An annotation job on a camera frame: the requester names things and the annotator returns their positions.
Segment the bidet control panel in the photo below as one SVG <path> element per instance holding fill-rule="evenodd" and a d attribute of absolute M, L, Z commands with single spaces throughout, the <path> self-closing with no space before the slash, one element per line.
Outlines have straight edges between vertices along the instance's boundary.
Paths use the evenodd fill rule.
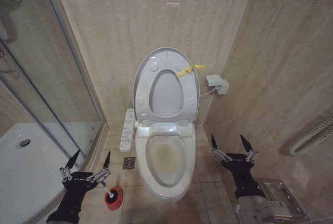
<path fill-rule="evenodd" d="M 123 133 L 121 134 L 119 149 L 121 152 L 130 152 L 134 132 L 134 109 L 129 108 L 126 111 Z"/>

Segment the wall outlet box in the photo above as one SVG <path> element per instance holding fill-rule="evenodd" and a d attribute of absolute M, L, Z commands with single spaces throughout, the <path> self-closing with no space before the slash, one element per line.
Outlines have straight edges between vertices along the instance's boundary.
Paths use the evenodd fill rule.
<path fill-rule="evenodd" d="M 206 75 L 206 81 L 208 86 L 215 86 L 215 89 L 219 95 L 226 94 L 229 89 L 229 83 L 217 74 Z"/>
<path fill-rule="evenodd" d="M 215 88 L 219 95 L 226 94 L 229 89 L 229 83 L 227 82 L 227 80 L 223 80 L 222 85 L 216 86 Z"/>
<path fill-rule="evenodd" d="M 214 75 L 206 75 L 206 81 L 208 86 L 216 86 L 223 84 L 223 78 L 217 74 Z"/>

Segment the robotic arm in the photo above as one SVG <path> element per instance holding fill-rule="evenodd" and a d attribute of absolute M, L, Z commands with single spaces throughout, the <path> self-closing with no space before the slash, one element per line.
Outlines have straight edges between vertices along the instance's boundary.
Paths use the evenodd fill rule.
<path fill-rule="evenodd" d="M 247 154 L 223 153 L 217 149 L 212 134 L 211 155 L 223 167 L 230 170 L 236 185 L 235 197 L 240 205 L 240 219 L 243 224 L 268 224 L 291 218 L 289 209 L 283 202 L 267 201 L 258 183 L 252 178 L 251 168 L 257 151 L 240 135 Z"/>
<path fill-rule="evenodd" d="M 47 218 L 46 223 L 48 224 L 77 224 L 80 220 L 79 212 L 86 192 L 95 188 L 99 183 L 105 187 L 104 180 L 110 175 L 110 152 L 101 171 L 95 174 L 92 172 L 71 173 L 71 168 L 74 166 L 79 153 L 80 150 L 69 158 L 65 167 L 59 169 L 66 193 L 58 209 Z"/>

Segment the toilet stain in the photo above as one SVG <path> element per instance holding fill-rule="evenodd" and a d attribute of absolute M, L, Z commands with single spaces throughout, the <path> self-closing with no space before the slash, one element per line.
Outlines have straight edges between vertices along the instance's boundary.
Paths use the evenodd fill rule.
<path fill-rule="evenodd" d="M 152 162 L 157 173 L 171 174 L 177 168 L 177 151 L 170 144 L 160 144 L 152 151 Z"/>

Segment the floor tile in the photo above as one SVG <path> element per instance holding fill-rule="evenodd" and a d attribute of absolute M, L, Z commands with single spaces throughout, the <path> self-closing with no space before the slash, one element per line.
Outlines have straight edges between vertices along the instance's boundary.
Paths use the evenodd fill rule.
<path fill-rule="evenodd" d="M 196 166 L 200 182 L 220 182 L 220 165 L 210 155 L 210 148 L 196 149 Z"/>
<path fill-rule="evenodd" d="M 222 182 L 201 184 L 211 224 L 237 224 L 234 211 Z"/>
<path fill-rule="evenodd" d="M 209 223 L 199 183 L 175 203 L 154 199 L 144 186 L 126 187 L 122 224 L 127 223 Z"/>
<path fill-rule="evenodd" d="M 195 126 L 196 130 L 196 147 L 210 147 L 210 143 L 207 139 L 206 132 L 204 132 L 203 126 Z"/>
<path fill-rule="evenodd" d="M 108 152 L 109 152 L 108 150 L 103 151 L 96 171 L 102 169 L 103 163 L 108 155 Z M 128 156 L 129 153 L 123 153 L 121 151 L 111 151 L 110 175 L 108 176 L 107 179 L 104 180 L 107 186 L 113 187 L 113 186 L 126 185 L 128 169 L 123 169 L 123 163 L 124 163 L 124 158 Z"/>
<path fill-rule="evenodd" d="M 135 147 L 132 146 L 132 151 L 130 156 L 136 156 Z M 139 175 L 139 166 L 137 163 L 137 159 L 135 160 L 135 167 L 133 169 L 129 169 L 129 174 L 127 176 L 127 186 L 141 186 L 143 182 L 140 179 Z"/>
<path fill-rule="evenodd" d="M 199 175 L 198 175 L 198 170 L 197 170 L 197 166 L 194 167 L 194 171 L 193 171 L 193 181 L 192 183 L 199 183 Z"/>
<path fill-rule="evenodd" d="M 119 224 L 123 205 L 115 211 L 110 211 L 104 203 L 105 190 L 95 188 L 86 193 L 80 216 L 80 224 Z"/>
<path fill-rule="evenodd" d="M 111 128 L 106 139 L 104 150 L 119 150 L 122 128 Z"/>

